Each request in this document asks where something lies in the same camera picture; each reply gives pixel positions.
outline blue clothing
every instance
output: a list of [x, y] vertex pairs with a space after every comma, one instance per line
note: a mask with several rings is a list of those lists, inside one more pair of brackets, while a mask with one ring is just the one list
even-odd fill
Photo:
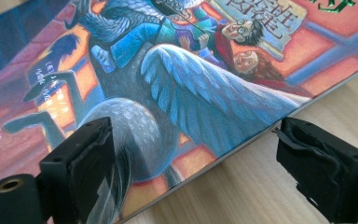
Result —
[[198, 22], [194, 25], [178, 25], [169, 20], [162, 24], [142, 23], [128, 32], [123, 38], [110, 47], [113, 59], [117, 66], [123, 68], [135, 56], [145, 42], [157, 44], [173, 44], [180, 46], [179, 36], [186, 35], [190, 40], [190, 47], [194, 50], [200, 49], [197, 39], [204, 33], [209, 34], [208, 46], [214, 51], [214, 32], [217, 28], [217, 21], [210, 17], [201, 7], [193, 9]]

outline book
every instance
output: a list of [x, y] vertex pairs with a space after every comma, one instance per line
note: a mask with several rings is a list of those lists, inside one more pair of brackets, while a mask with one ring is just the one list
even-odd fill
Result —
[[[209, 1], [185, 6], [189, 15], [139, 22], [133, 11], [163, 11], [145, 1], [142, 10], [121, 9], [138, 25], [107, 34], [112, 27], [103, 21], [127, 22], [109, 9], [130, 3], [92, 3], [78, 21], [85, 3], [36, 0], [0, 16], [0, 178], [36, 175], [38, 162], [65, 137], [113, 108], [117, 145], [135, 145], [125, 155], [132, 165], [121, 171], [128, 179], [120, 186], [128, 187], [110, 204], [110, 218], [125, 220], [358, 71], [358, 3]], [[35, 8], [44, 13], [33, 15]], [[262, 23], [256, 46], [215, 35], [230, 24], [246, 33], [255, 28], [249, 21]], [[173, 42], [150, 39], [127, 59], [135, 44], [126, 37], [153, 30], [144, 23]], [[213, 43], [201, 50], [204, 34]], [[112, 59], [120, 40], [130, 48]], [[252, 76], [236, 70], [232, 56], [241, 53], [258, 61]], [[142, 122], [146, 128], [136, 132]]]

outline gray feathered wing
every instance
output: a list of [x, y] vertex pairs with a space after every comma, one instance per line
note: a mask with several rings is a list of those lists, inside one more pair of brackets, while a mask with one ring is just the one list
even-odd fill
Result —
[[151, 97], [196, 144], [222, 156], [306, 99], [246, 82], [188, 51], [152, 48], [141, 73]]
[[[174, 0], [182, 8], [196, 7], [203, 2], [203, 0]], [[163, 15], [154, 7], [151, 0], [109, 0], [106, 2], [101, 14], [107, 18], [115, 13], [119, 13], [121, 8], [131, 8], [133, 11], [141, 12], [146, 16], [153, 16], [162, 19]]]

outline clamp jaw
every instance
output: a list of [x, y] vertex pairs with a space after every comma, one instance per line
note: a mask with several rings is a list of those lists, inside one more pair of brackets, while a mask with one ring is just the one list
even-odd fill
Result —
[[40, 163], [41, 173], [0, 180], [0, 223], [86, 223], [97, 190], [112, 178], [115, 151], [110, 118], [84, 124]]
[[296, 188], [330, 222], [357, 222], [358, 148], [300, 119], [286, 118], [276, 131], [277, 161]]

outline black clamp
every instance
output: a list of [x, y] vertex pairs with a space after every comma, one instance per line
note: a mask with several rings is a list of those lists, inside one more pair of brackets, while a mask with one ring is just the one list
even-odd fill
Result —
[[358, 148], [318, 126], [286, 118], [277, 161], [298, 182], [297, 189], [330, 222], [358, 221]]
[[50, 217], [54, 223], [86, 223], [98, 188], [114, 173], [110, 118], [84, 124], [39, 165], [36, 178], [0, 180], [0, 223], [46, 223]]

